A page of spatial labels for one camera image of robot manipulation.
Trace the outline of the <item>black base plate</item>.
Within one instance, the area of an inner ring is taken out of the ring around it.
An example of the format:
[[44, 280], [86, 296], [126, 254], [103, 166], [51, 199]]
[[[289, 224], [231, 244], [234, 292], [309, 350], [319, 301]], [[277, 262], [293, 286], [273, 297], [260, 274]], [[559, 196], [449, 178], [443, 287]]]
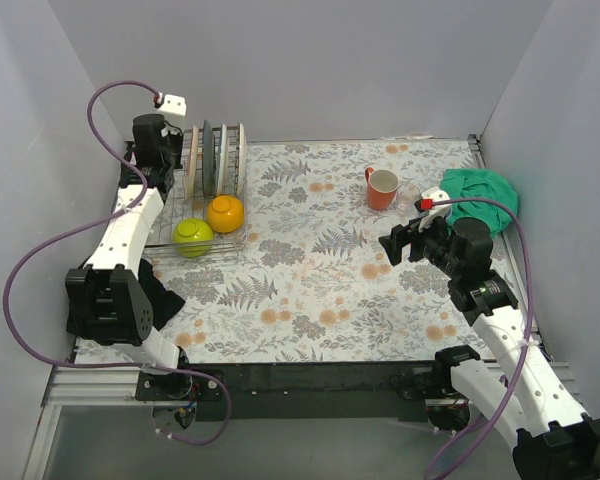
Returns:
[[225, 417], [227, 387], [231, 418], [331, 419], [394, 418], [424, 421], [426, 403], [447, 403], [451, 395], [434, 379], [431, 361], [198, 364], [190, 367], [211, 378], [139, 375], [134, 399], [159, 406], [197, 401], [199, 421]]

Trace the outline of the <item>orange mug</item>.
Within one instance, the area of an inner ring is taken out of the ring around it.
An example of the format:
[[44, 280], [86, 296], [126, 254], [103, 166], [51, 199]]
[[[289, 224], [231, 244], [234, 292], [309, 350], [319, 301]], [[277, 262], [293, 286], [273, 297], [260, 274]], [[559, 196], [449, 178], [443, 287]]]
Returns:
[[389, 170], [365, 169], [366, 200], [374, 211], [386, 210], [394, 200], [398, 187], [398, 177]]

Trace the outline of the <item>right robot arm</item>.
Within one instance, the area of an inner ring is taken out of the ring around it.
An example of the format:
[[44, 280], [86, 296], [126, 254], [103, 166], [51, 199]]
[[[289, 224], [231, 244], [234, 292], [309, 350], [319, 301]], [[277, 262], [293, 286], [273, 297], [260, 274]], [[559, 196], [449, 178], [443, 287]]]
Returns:
[[506, 282], [491, 267], [488, 226], [462, 218], [416, 218], [379, 239], [392, 265], [404, 248], [412, 262], [428, 260], [448, 276], [452, 303], [485, 342], [505, 382], [467, 346], [437, 352], [434, 389], [462, 394], [508, 444], [522, 479], [600, 479], [600, 418], [592, 418], [565, 388], [538, 344]]

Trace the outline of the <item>floral table mat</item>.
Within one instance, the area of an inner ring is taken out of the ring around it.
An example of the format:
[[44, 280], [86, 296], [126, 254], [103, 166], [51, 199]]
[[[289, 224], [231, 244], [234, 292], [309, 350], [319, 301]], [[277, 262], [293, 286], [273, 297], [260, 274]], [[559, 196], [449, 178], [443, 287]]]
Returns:
[[476, 164], [461, 140], [249, 146], [244, 249], [148, 257], [185, 300], [163, 336], [194, 362], [429, 360], [462, 344], [489, 358], [446, 277], [379, 245], [413, 211], [366, 200], [367, 167], [422, 192]]

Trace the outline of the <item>clear plastic glass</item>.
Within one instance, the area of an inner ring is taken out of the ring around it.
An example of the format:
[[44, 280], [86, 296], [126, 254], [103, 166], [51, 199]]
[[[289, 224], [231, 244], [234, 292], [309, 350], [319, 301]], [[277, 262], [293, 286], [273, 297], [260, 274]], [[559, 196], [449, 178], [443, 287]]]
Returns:
[[415, 202], [420, 198], [419, 188], [412, 183], [403, 183], [397, 190], [395, 198], [396, 209], [407, 214], [415, 210]]

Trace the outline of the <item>lime green bowl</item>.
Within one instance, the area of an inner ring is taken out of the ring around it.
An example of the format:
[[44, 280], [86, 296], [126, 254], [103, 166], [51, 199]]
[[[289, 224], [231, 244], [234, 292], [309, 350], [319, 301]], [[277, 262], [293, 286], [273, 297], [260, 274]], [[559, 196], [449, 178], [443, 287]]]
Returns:
[[206, 254], [211, 248], [214, 232], [201, 219], [188, 218], [180, 221], [174, 229], [173, 241], [179, 245], [178, 253], [186, 258]]

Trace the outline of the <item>light blue beige plate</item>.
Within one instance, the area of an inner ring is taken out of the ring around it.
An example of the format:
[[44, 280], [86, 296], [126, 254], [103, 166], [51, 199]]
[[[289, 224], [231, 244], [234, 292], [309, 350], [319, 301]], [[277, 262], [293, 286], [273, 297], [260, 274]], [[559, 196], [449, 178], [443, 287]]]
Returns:
[[178, 170], [182, 170], [183, 169], [183, 151], [184, 151], [184, 140], [186, 138], [186, 135], [183, 133], [181, 133], [179, 135], [179, 139], [178, 139], [178, 158], [177, 158], [177, 163], [176, 163], [176, 169]]

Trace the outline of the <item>white black striped plate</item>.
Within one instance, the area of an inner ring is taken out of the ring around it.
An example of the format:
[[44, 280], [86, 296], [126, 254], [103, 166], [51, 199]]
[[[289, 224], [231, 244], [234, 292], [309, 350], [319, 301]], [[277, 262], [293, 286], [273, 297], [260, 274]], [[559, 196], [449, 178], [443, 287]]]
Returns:
[[235, 193], [241, 196], [244, 190], [246, 179], [246, 133], [242, 123], [238, 125], [238, 144], [237, 144], [238, 160], [236, 164], [236, 184]]

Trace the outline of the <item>dark patterned plate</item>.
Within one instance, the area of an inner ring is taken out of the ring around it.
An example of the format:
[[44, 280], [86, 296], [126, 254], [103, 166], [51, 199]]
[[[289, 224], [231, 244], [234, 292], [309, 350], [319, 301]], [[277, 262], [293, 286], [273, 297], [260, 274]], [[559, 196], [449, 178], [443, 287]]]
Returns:
[[215, 135], [208, 120], [203, 123], [202, 181], [203, 194], [210, 198], [215, 192]]

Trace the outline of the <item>white teal rimmed plate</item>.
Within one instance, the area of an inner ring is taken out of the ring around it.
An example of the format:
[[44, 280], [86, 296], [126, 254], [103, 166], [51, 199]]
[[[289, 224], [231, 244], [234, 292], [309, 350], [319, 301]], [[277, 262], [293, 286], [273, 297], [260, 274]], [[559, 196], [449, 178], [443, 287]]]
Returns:
[[229, 151], [228, 127], [226, 124], [221, 125], [219, 135], [219, 147], [216, 169], [216, 195], [220, 196], [224, 191], [224, 182], [227, 171], [227, 159]]

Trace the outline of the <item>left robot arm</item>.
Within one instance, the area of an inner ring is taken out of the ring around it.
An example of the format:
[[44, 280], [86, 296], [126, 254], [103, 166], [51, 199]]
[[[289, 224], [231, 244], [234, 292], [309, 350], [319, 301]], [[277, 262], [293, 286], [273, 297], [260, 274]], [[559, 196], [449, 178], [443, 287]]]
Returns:
[[66, 329], [82, 339], [114, 346], [133, 361], [166, 367], [158, 387], [173, 400], [185, 398], [193, 386], [191, 373], [178, 366], [181, 350], [159, 329], [184, 301], [165, 290], [142, 259], [151, 227], [174, 185], [181, 141], [162, 114], [133, 119], [135, 166], [122, 167], [115, 209], [94, 253], [79, 268], [69, 270]]

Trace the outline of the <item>aluminium frame rail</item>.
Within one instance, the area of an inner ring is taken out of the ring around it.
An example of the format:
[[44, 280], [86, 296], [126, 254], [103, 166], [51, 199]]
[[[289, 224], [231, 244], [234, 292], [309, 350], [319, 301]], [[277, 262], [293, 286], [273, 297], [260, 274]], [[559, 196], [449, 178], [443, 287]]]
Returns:
[[204, 364], [191, 380], [133, 369], [56, 370], [25, 477], [40, 479], [66, 406], [148, 406], [197, 422], [394, 418], [468, 433], [497, 418], [523, 479], [599, 479], [600, 419], [576, 400], [567, 369], [551, 366], [506, 392], [493, 362]]

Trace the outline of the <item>black cloth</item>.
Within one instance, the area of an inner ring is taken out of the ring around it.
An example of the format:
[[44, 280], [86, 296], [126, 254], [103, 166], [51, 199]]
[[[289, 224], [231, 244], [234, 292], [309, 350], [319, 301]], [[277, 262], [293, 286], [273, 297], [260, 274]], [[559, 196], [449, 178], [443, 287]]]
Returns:
[[144, 258], [139, 262], [138, 282], [151, 303], [153, 326], [160, 331], [182, 310], [185, 300], [164, 287], [154, 273], [153, 265]]

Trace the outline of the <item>yellow orange bowl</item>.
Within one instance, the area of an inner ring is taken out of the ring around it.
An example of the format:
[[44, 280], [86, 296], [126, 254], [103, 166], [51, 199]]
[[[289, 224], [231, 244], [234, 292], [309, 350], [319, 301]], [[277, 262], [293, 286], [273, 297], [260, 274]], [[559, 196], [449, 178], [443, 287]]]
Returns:
[[220, 195], [208, 205], [206, 217], [207, 223], [215, 232], [231, 233], [244, 224], [244, 206], [234, 196]]

